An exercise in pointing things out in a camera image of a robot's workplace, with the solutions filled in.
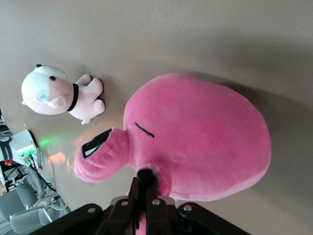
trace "cable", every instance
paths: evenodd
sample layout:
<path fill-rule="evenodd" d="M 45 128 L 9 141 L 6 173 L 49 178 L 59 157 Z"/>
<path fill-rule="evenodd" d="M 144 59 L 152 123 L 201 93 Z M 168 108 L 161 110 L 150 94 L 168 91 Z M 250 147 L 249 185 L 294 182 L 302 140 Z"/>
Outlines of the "cable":
<path fill-rule="evenodd" d="M 41 176 L 41 174 L 39 174 L 37 168 L 36 168 L 36 164 L 35 164 L 35 161 L 34 161 L 34 158 L 31 154 L 29 154 L 29 157 L 31 158 L 34 166 L 30 165 L 30 168 L 32 168 L 36 174 L 38 175 L 38 177 L 44 182 L 44 184 L 49 188 L 51 189 L 52 191 L 56 192 L 57 190 L 55 190 L 53 187 L 51 187 L 51 183 L 47 183 L 47 181 Z"/>

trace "pink stuffed animal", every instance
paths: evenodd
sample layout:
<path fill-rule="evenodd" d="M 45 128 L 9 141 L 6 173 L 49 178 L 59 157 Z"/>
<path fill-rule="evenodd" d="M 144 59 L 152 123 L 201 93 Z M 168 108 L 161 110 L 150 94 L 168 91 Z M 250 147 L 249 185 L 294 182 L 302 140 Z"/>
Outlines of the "pink stuffed animal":
<path fill-rule="evenodd" d="M 22 104 L 39 114 L 68 111 L 87 124 L 105 110 L 103 100 L 98 99 L 102 91 L 103 84 L 98 78 L 86 74 L 71 84 L 60 69 L 37 65 L 22 83 Z"/>
<path fill-rule="evenodd" d="M 152 79 L 128 101 L 124 130 L 82 146 L 75 174 L 100 182 L 125 165 L 151 169 L 159 194 L 210 201 L 257 183 L 271 158 L 266 122 L 230 88 L 186 74 Z"/>

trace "plush toy leg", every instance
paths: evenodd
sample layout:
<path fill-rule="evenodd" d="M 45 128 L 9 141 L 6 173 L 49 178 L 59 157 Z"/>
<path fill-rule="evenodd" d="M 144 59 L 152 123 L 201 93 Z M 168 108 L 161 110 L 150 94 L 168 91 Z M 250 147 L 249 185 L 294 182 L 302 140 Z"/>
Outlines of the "plush toy leg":
<path fill-rule="evenodd" d="M 88 92 L 95 96 L 99 96 L 103 92 L 103 83 L 99 78 L 94 78 L 87 86 Z"/>
<path fill-rule="evenodd" d="M 93 105 L 93 108 L 97 114 L 100 114 L 105 111 L 106 106 L 101 99 L 96 99 Z"/>
<path fill-rule="evenodd" d="M 78 79 L 76 84 L 82 84 L 84 86 L 87 86 L 91 82 L 91 80 L 92 80 L 92 76 L 89 74 L 85 74 L 80 79 Z"/>

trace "plush toy mouth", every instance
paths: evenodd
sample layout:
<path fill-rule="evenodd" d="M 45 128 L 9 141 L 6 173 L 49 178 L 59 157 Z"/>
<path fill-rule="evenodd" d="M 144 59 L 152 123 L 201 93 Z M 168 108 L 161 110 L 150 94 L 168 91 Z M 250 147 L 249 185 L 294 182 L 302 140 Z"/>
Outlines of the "plush toy mouth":
<path fill-rule="evenodd" d="M 151 136 L 152 138 L 155 137 L 154 134 L 152 134 L 151 132 L 147 131 L 147 130 L 144 129 L 143 127 L 141 127 L 137 122 L 135 122 L 135 124 L 136 124 L 136 126 L 137 126 L 140 130 L 142 130 L 142 131 L 143 131 L 144 133 L 146 133 L 147 135 Z"/>
<path fill-rule="evenodd" d="M 112 129 L 107 130 L 103 133 L 101 133 L 100 135 L 96 136 L 95 138 L 93 138 L 90 142 L 85 143 L 82 146 L 82 151 L 83 151 L 83 157 L 87 158 L 90 155 L 92 155 L 95 151 L 97 151 L 97 149 L 105 143 L 105 141 L 107 141 L 107 139 L 109 138 L 109 135 L 111 133 Z"/>

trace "white stuffed animal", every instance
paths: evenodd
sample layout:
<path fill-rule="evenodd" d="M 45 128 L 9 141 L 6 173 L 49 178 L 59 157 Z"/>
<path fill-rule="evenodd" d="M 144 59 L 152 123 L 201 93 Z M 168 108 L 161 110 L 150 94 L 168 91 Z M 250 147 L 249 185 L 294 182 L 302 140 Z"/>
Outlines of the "white stuffed animal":
<path fill-rule="evenodd" d="M 56 67 L 36 65 L 22 83 L 23 105 L 39 114 L 61 114 L 68 111 L 87 124 L 104 112 L 105 103 L 99 99 L 103 84 L 88 74 L 75 84 L 67 81 L 64 72 Z"/>

